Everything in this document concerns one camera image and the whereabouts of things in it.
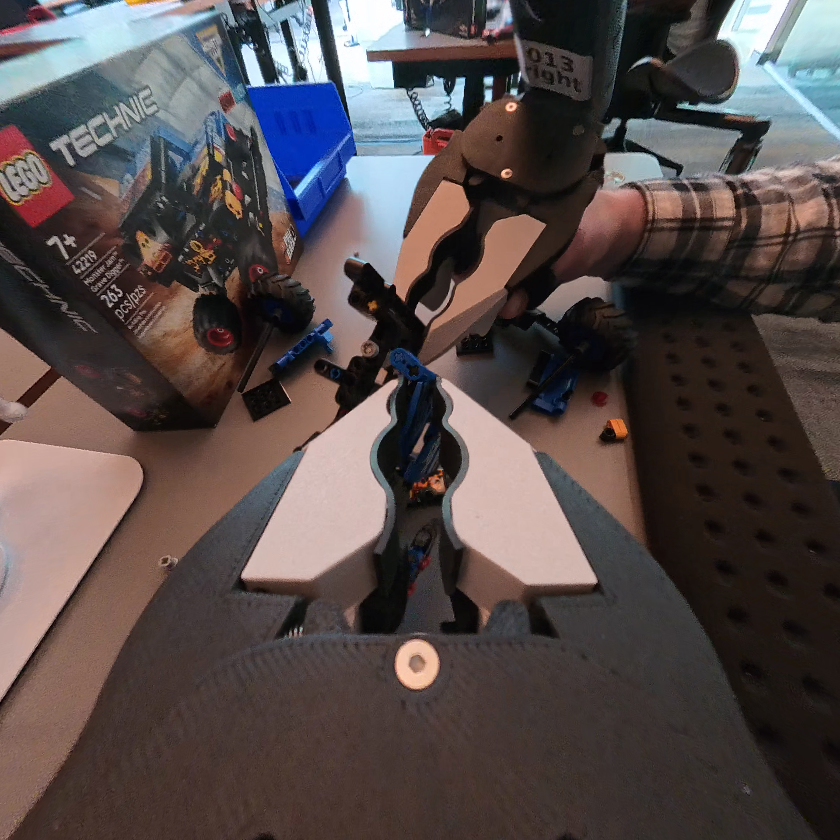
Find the dark toy set box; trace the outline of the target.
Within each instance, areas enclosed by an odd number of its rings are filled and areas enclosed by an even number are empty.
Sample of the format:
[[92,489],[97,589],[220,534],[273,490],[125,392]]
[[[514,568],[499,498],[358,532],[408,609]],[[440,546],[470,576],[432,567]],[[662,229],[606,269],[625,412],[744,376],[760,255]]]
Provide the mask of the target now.
[[487,1],[403,1],[402,10],[405,27],[425,35],[475,39],[487,24]]

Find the wooden table black legs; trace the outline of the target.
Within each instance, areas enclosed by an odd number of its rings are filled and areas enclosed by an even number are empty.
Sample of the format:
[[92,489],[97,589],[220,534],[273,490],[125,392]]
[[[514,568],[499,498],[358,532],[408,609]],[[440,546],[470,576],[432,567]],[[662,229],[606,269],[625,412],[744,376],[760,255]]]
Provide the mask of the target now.
[[485,80],[492,79],[491,100],[503,97],[508,79],[518,73],[516,47],[511,39],[493,44],[482,38],[458,38],[402,25],[391,28],[366,50],[368,62],[392,65],[395,88],[412,90],[426,79],[462,79],[465,89],[461,113],[464,124],[474,119],[485,104]]

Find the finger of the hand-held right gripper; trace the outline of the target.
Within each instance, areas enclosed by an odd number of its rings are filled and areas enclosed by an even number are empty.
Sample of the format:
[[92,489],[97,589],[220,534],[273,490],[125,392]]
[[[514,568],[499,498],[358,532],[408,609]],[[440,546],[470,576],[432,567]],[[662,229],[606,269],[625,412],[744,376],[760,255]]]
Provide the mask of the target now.
[[430,322],[418,353],[423,364],[471,334],[487,333],[508,299],[508,282],[544,229],[544,222],[524,214],[490,227],[476,268],[455,281],[447,306]]
[[465,188],[441,181],[404,236],[397,257],[392,286],[407,311],[443,307],[455,275],[456,240],[470,213]]

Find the black square panel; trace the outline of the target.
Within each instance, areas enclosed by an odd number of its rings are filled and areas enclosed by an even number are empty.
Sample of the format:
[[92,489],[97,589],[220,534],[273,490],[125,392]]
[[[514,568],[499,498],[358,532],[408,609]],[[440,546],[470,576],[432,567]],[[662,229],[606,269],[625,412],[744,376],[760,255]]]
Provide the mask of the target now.
[[242,393],[245,409],[253,422],[291,404],[291,399],[278,379],[271,378]]

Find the black metal post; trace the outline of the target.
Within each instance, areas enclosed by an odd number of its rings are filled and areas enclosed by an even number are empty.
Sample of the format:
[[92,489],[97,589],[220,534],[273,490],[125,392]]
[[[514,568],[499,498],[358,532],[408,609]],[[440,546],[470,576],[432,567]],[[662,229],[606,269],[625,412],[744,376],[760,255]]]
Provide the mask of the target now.
[[335,86],[343,110],[349,116],[350,111],[343,86],[340,57],[333,31],[329,1],[310,1],[310,6],[314,24],[318,32],[318,42],[327,79]]

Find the blue plastic bin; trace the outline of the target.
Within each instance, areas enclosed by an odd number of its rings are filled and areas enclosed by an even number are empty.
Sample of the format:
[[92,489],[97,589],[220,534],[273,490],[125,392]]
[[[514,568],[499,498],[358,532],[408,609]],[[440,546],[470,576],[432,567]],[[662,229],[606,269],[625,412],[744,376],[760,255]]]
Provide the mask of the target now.
[[247,90],[297,231],[306,236],[356,154],[340,92],[331,81]]

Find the black office chair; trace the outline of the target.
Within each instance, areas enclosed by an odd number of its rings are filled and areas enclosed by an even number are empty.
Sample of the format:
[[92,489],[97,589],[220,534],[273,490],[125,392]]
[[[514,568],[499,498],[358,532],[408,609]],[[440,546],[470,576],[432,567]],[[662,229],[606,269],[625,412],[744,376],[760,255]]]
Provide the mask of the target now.
[[618,120],[605,140],[610,153],[642,153],[680,177],[684,166],[627,138],[634,119],[693,125],[736,132],[720,171],[740,175],[752,168],[770,130],[771,121],[730,111],[708,111],[699,105],[718,105],[734,94],[740,78],[739,57],[726,40],[703,41],[669,60],[645,57],[616,79],[605,120]]

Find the black tyre blue hub wheel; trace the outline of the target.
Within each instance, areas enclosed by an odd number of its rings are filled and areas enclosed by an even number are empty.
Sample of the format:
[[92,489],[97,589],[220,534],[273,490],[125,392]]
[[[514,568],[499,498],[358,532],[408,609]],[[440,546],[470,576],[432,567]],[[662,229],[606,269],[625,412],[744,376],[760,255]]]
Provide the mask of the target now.
[[299,333],[312,321],[316,303],[310,291],[299,280],[274,274],[257,284],[257,291],[248,299],[247,314],[259,325],[255,347],[250,351],[237,392],[244,393],[249,379],[274,331]]
[[[559,321],[534,309],[511,319],[509,324],[523,331],[538,327],[552,335],[558,344],[557,352],[567,353],[569,361],[580,373],[612,371],[628,358],[636,346],[637,336],[625,311],[598,297],[579,300]],[[509,414],[510,420],[515,420],[529,409],[541,390],[552,383],[561,371],[556,370],[540,388],[532,390]]]

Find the black perforated seat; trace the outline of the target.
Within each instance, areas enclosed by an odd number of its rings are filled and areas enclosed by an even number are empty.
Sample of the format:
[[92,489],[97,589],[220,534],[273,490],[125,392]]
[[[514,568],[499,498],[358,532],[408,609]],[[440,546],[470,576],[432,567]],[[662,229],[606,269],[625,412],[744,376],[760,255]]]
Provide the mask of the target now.
[[710,637],[752,735],[839,834],[838,502],[747,314],[628,292],[629,435],[651,553]]

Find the blue angled liftarm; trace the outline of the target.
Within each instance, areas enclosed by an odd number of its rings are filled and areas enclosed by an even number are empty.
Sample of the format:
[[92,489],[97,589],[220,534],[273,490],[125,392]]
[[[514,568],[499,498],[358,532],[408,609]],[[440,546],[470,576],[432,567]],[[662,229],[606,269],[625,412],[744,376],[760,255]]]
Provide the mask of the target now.
[[433,417],[437,376],[406,349],[394,349],[390,362],[404,394],[397,414],[397,467],[404,482],[412,485],[438,467],[440,429]]

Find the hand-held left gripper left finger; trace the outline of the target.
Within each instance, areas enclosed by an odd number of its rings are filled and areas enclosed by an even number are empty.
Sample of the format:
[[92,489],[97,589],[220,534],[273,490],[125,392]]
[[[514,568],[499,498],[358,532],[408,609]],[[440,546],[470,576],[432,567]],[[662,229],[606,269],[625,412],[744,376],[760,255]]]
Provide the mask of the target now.
[[399,380],[315,437],[298,459],[241,572],[249,592],[325,601],[359,611],[359,629],[401,622],[401,551],[395,500],[375,449],[392,427]]

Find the toy set cardboard box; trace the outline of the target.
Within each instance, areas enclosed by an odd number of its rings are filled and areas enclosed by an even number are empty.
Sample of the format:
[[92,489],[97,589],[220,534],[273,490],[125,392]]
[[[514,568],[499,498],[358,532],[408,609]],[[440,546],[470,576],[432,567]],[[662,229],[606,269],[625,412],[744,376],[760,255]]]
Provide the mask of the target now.
[[2,330],[138,432],[217,425],[301,252],[225,23],[2,32]]

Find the blue panel piece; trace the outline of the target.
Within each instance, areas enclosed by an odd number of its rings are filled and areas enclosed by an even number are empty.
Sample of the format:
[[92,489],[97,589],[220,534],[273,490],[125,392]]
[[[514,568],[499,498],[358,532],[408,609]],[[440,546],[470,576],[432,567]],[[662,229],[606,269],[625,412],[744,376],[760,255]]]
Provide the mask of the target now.
[[579,371],[569,358],[569,355],[563,351],[549,353],[542,350],[539,352],[527,380],[529,388],[532,390],[540,388],[556,370],[562,371],[532,401],[529,406],[531,411],[550,417],[560,417],[566,412],[579,379]]

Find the blue beam piece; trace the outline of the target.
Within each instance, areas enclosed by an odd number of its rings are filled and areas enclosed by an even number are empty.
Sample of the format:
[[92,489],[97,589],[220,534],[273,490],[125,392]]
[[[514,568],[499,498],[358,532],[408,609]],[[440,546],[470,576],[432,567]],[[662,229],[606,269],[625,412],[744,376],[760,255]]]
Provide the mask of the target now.
[[334,337],[332,333],[333,322],[326,318],[317,327],[310,330],[303,338],[299,339],[292,347],[283,353],[269,367],[269,372],[274,378],[281,378],[299,360],[303,359],[315,349],[324,351],[330,355],[334,351]]

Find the white tilted board stand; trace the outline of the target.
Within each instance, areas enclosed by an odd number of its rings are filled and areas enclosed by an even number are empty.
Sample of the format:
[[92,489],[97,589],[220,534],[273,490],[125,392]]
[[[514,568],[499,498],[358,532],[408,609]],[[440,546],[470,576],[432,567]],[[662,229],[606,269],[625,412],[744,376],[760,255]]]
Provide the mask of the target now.
[[1,698],[140,493],[129,456],[1,443]]

